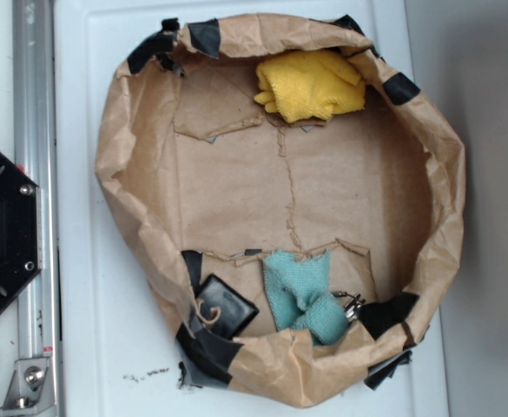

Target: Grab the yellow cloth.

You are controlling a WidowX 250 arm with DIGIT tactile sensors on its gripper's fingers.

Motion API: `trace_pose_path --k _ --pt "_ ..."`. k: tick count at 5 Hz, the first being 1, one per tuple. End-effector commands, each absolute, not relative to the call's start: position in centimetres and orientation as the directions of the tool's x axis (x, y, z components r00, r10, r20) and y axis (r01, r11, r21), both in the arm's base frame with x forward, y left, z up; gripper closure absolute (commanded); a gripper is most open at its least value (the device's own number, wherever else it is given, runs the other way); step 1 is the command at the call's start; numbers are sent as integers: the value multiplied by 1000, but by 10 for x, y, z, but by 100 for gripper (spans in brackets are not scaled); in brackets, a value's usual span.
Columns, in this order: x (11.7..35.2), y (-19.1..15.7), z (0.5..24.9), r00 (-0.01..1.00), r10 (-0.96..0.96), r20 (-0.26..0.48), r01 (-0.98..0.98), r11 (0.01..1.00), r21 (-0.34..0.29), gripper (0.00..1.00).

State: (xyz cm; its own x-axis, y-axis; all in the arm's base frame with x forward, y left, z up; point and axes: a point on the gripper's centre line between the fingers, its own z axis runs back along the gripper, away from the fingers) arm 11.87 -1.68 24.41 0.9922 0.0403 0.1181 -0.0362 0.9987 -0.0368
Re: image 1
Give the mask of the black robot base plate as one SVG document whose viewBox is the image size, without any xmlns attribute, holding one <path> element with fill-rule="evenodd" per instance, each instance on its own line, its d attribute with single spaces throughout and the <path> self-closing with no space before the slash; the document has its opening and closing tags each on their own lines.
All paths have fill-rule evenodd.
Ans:
<svg viewBox="0 0 508 417">
<path fill-rule="evenodd" d="M 40 272 L 39 187 L 0 152 L 0 315 Z"/>
</svg>

